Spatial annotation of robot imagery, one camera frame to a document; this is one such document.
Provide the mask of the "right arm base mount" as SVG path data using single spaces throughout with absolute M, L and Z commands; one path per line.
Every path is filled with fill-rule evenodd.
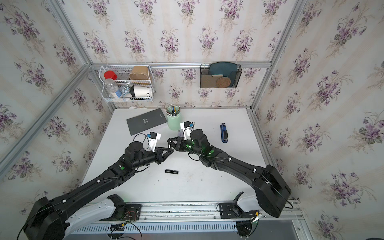
M 217 204 L 221 219 L 251 219 L 260 214 L 255 194 L 239 192 L 231 202 Z

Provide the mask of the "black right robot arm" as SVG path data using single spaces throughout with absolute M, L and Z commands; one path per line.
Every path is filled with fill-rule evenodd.
M 207 168 L 228 173 L 251 186 L 261 209 L 272 217 L 280 217 L 288 203 L 292 191 L 275 167 L 254 166 L 230 156 L 211 145 L 201 129 L 193 130 L 189 139 L 169 138 L 168 144 L 175 151 L 196 154 Z

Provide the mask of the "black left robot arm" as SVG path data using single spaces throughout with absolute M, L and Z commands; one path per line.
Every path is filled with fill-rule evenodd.
M 46 197 L 37 200 L 20 231 L 29 240 L 63 240 L 84 226 L 110 218 L 125 209 L 121 197 L 114 194 L 95 206 L 88 203 L 128 181 L 138 168 L 161 164 L 173 151 L 163 147 L 147 151 L 141 142 L 130 143 L 119 160 L 93 180 L 52 200 Z

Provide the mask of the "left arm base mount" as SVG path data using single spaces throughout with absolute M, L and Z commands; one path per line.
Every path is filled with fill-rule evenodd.
M 109 218 L 101 219 L 104 221 L 138 221 L 140 219 L 142 204 L 127 204 L 117 194 L 107 197 L 108 200 L 113 202 L 116 208 Z

